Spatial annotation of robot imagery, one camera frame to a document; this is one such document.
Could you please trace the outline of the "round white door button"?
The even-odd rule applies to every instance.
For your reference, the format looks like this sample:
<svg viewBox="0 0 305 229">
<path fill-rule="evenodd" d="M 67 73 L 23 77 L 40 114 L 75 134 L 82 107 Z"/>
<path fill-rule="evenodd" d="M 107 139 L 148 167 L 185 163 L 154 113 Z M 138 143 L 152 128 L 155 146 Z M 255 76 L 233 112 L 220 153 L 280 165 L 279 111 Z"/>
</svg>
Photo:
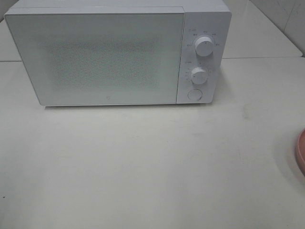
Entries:
<svg viewBox="0 0 305 229">
<path fill-rule="evenodd" d="M 200 101 L 202 98 L 202 91 L 199 89 L 193 89 L 188 93 L 188 98 L 192 101 Z"/>
</svg>

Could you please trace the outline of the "pink round plate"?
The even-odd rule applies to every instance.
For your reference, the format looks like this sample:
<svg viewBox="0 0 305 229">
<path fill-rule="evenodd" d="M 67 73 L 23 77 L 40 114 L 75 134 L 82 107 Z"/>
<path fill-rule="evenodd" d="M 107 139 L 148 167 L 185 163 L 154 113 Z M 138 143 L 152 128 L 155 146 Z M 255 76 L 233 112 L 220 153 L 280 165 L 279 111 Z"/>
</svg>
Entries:
<svg viewBox="0 0 305 229">
<path fill-rule="evenodd" d="M 305 175 L 305 130 L 299 134 L 295 146 L 295 159 L 303 175 Z"/>
</svg>

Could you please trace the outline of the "white microwave oven body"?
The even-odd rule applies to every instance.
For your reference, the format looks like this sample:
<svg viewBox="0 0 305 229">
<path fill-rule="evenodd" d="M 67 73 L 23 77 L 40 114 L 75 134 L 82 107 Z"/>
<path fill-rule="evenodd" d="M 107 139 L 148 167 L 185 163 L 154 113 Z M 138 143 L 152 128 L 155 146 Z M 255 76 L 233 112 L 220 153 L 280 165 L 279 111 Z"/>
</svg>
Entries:
<svg viewBox="0 0 305 229">
<path fill-rule="evenodd" d="M 213 100 L 232 17 L 221 0 L 20 0 L 4 14 L 4 19 L 6 21 L 8 15 L 174 13 L 183 14 L 183 28 L 177 94 L 173 104 L 210 103 Z M 200 57 L 195 52 L 194 41 L 203 35 L 213 38 L 214 49 L 210 55 Z M 197 67 L 206 69 L 209 74 L 207 81 L 201 85 L 193 84 L 190 78 L 191 70 Z M 202 91 L 200 101 L 188 98 L 188 93 L 193 89 Z"/>
</svg>

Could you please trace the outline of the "white microwave door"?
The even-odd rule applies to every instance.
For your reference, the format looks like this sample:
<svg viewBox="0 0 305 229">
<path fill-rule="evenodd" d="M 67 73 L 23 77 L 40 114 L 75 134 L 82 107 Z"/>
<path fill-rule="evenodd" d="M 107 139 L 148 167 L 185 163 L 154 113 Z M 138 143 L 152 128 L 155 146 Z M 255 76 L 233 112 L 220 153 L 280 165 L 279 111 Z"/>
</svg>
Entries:
<svg viewBox="0 0 305 229">
<path fill-rule="evenodd" d="M 183 14 L 8 15 L 41 105 L 173 104 Z"/>
</svg>

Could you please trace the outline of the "white upper power knob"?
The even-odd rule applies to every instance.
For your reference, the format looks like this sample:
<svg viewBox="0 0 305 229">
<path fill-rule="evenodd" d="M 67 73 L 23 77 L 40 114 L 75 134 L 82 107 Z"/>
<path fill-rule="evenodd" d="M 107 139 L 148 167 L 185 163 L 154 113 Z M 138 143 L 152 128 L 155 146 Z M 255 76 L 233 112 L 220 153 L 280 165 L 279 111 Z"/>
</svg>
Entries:
<svg viewBox="0 0 305 229">
<path fill-rule="evenodd" d="M 194 41 L 195 52 L 200 57 L 210 55 L 214 50 L 214 40 L 211 36 L 203 35 Z"/>
</svg>

